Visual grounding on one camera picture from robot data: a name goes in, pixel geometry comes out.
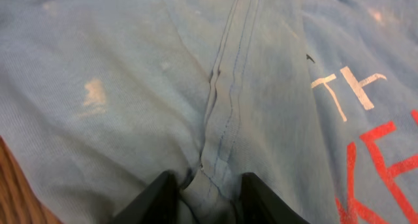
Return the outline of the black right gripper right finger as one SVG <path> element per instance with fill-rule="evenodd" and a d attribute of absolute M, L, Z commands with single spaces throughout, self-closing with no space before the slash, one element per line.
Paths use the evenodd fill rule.
<path fill-rule="evenodd" d="M 252 172 L 241 177 L 240 204 L 245 224 L 308 224 Z"/>

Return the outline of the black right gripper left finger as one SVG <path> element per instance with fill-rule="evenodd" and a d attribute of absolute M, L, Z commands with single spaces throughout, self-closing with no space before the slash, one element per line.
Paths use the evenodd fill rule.
<path fill-rule="evenodd" d="M 162 172 L 111 221 L 111 224 L 175 224 L 178 216 L 175 175 Z"/>

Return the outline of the light blue printed t-shirt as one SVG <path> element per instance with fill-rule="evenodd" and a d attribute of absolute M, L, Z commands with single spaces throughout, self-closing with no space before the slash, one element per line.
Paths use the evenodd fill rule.
<path fill-rule="evenodd" d="M 252 172 L 310 223 L 416 223 L 417 0 L 1 0 L 1 136 L 64 223 L 166 170 L 184 222 Z"/>

